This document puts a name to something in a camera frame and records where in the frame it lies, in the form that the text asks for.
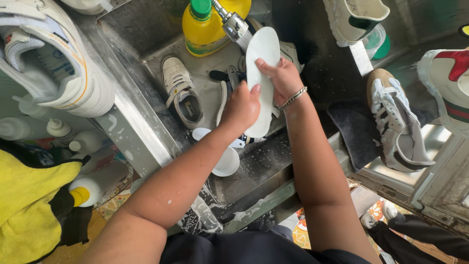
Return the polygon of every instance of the microfiber cloth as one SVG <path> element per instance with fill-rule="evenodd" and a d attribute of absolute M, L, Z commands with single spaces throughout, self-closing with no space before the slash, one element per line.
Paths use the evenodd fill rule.
<path fill-rule="evenodd" d="M 33 168 L 0 149 L 0 263 L 24 264 L 51 252 L 61 226 L 50 200 L 88 158 Z"/>
<path fill-rule="evenodd" d="M 410 107 L 421 126 L 431 121 L 430 112 Z M 351 98 L 329 104 L 328 115 L 339 131 L 347 146 L 354 173 L 359 172 L 368 163 L 379 157 L 380 149 L 373 141 L 381 142 L 381 135 L 376 129 L 376 122 L 370 108 L 362 98 Z"/>

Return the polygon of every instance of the detergent bottle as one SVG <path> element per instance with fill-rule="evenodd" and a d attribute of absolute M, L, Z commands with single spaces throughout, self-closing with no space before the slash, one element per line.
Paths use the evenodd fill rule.
<path fill-rule="evenodd" d="M 243 19 L 251 8 L 251 0 L 219 0 L 219 3 L 228 12 L 236 12 Z M 196 57 L 205 57 L 220 50 L 230 41 L 222 25 L 211 0 L 190 0 L 182 16 L 187 50 Z"/>

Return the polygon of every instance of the sneaker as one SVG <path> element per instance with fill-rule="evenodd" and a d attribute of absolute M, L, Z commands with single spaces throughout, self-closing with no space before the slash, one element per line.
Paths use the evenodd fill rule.
<path fill-rule="evenodd" d="M 425 151 L 420 122 L 410 111 L 406 94 L 387 70 L 368 77 L 368 104 L 381 134 L 383 163 L 394 170 L 415 172 L 435 164 Z"/>
<path fill-rule="evenodd" d="M 469 50 L 427 51 L 417 72 L 437 100 L 442 125 L 469 138 Z"/>
<path fill-rule="evenodd" d="M 101 116 L 112 107 L 111 83 L 53 0 L 0 0 L 0 7 L 0 70 L 35 103 L 84 117 Z"/>
<path fill-rule="evenodd" d="M 163 79 L 169 95 L 166 107 L 174 103 L 184 125 L 198 128 L 204 122 L 204 113 L 189 70 L 178 58 L 168 58 L 163 63 Z"/>
<path fill-rule="evenodd" d="M 339 47 L 347 47 L 363 39 L 390 12 L 381 0 L 323 1 Z"/>
<path fill-rule="evenodd" d="M 389 223 L 389 220 L 395 218 L 397 216 L 397 208 L 394 206 L 394 204 L 388 200 L 384 202 L 383 208 L 381 208 L 383 211 L 383 216 L 386 218 L 387 222 Z"/>
<path fill-rule="evenodd" d="M 366 229 L 372 229 L 378 224 L 378 221 L 368 212 L 360 217 L 360 222 Z"/>

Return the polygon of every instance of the person's right hand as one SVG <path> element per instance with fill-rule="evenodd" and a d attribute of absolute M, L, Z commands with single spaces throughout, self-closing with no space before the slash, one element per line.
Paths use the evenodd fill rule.
<path fill-rule="evenodd" d="M 259 70 L 272 78 L 275 91 L 273 100 L 278 106 L 282 106 L 293 94 L 303 88 L 300 74 L 293 62 L 281 56 L 277 67 L 269 66 L 261 58 L 256 60 Z"/>

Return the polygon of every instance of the green bottle cap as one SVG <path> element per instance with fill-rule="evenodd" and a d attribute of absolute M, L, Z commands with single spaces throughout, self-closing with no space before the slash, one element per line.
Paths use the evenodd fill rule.
<path fill-rule="evenodd" d="M 212 2 L 210 0 L 190 0 L 190 10 L 195 17 L 206 18 L 212 12 Z"/>

